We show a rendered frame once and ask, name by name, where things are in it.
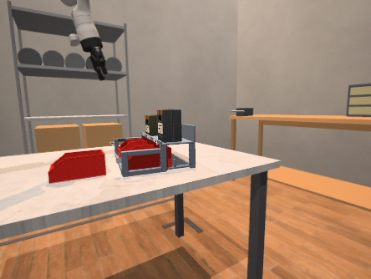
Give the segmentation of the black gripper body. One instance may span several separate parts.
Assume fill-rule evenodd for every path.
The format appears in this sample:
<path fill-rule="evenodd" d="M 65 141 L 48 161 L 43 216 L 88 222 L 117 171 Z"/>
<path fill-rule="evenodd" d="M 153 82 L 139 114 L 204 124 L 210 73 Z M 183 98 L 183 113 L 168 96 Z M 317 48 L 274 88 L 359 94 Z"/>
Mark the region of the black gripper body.
<path fill-rule="evenodd" d="M 98 47 L 98 46 L 100 46 L 101 48 L 103 47 L 103 44 L 101 43 L 101 40 L 98 37 L 86 38 L 82 40 L 80 43 L 81 43 L 83 50 L 85 52 L 90 52 L 91 54 L 94 55 L 95 58 L 96 56 L 95 56 L 93 47 Z"/>

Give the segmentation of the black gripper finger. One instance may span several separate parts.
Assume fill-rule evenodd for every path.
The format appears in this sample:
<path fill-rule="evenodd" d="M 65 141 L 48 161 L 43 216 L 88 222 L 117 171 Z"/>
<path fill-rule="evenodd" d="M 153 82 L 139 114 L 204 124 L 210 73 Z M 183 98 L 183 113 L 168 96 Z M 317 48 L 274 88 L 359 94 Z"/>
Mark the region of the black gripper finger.
<path fill-rule="evenodd" d="M 93 47 L 93 50 L 94 50 L 94 53 L 97 59 L 94 57 L 93 54 L 91 54 L 91 58 L 95 61 L 95 63 L 97 63 L 100 66 L 99 68 L 100 68 L 100 71 L 103 77 L 108 76 L 109 74 L 108 74 L 107 68 L 105 67 L 105 59 L 104 59 L 104 55 L 102 53 L 101 47 L 100 46 Z"/>
<path fill-rule="evenodd" d="M 102 73 L 101 73 L 101 71 L 100 71 L 99 65 L 96 65 L 96 64 L 94 63 L 94 60 L 91 58 L 91 56 L 90 56 L 90 59 L 91 59 L 91 62 L 92 62 L 92 64 L 93 64 L 94 71 L 96 71 L 97 74 L 98 74 L 99 80 L 100 80 L 100 81 L 105 80 L 105 78 L 103 77 L 103 75 L 102 75 Z M 98 67 L 98 68 L 96 68 L 96 67 Z"/>

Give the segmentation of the black tool case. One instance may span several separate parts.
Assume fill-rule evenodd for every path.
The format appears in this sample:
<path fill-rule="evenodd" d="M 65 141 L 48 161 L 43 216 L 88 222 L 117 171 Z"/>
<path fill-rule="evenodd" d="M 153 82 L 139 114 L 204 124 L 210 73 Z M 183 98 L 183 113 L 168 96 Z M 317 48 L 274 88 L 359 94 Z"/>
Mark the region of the black tool case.
<path fill-rule="evenodd" d="M 158 140 L 181 141 L 181 109 L 157 110 Z"/>

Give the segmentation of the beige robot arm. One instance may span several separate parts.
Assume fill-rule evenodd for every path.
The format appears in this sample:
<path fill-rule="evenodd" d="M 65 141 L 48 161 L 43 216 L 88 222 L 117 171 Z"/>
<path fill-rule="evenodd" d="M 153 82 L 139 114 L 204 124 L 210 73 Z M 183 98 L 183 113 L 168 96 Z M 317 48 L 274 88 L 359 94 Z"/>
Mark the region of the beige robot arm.
<path fill-rule="evenodd" d="M 71 47 L 80 45 L 80 42 L 86 38 L 99 38 L 99 33 L 91 16 L 89 0 L 61 0 L 61 2 L 69 7 L 77 4 L 76 8 L 71 12 L 71 17 L 78 35 L 69 35 Z"/>

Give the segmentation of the olive green tool case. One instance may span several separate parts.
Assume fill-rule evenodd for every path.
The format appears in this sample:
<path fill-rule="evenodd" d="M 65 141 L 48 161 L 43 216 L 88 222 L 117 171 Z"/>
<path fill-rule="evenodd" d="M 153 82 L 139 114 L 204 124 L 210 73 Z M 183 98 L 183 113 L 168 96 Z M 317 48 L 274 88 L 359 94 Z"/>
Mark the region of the olive green tool case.
<path fill-rule="evenodd" d="M 150 136 L 158 135 L 157 114 L 145 116 L 145 133 Z"/>

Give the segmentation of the grey metal shelf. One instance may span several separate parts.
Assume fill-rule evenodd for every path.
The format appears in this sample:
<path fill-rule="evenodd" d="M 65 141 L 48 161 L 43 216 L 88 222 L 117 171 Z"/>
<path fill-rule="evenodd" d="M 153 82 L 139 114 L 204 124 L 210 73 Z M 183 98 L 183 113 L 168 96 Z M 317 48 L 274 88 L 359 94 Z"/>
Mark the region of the grey metal shelf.
<path fill-rule="evenodd" d="M 158 149 L 147 149 L 147 150 L 129 150 L 121 151 L 121 158 L 118 156 L 119 142 L 124 142 L 128 139 L 142 139 L 147 138 L 160 145 Z M 167 168 L 166 164 L 166 146 L 167 145 L 182 145 L 189 144 L 189 162 L 183 160 L 177 155 L 171 153 L 171 167 Z M 144 132 L 141 132 L 141 137 L 132 138 L 118 138 L 114 139 L 114 142 L 110 142 L 110 146 L 114 146 L 114 152 L 116 154 L 116 164 L 119 164 L 119 168 L 123 177 L 134 176 L 134 175 L 146 175 L 159 172 L 166 172 L 167 170 L 179 169 L 179 168 L 195 168 L 196 167 L 196 126 L 190 124 L 181 124 L 181 141 L 176 142 L 162 142 L 158 140 L 158 135 L 150 136 Z M 152 155 L 160 154 L 160 167 L 129 170 L 128 156 L 136 155 Z M 121 168 L 122 165 L 122 168 Z"/>

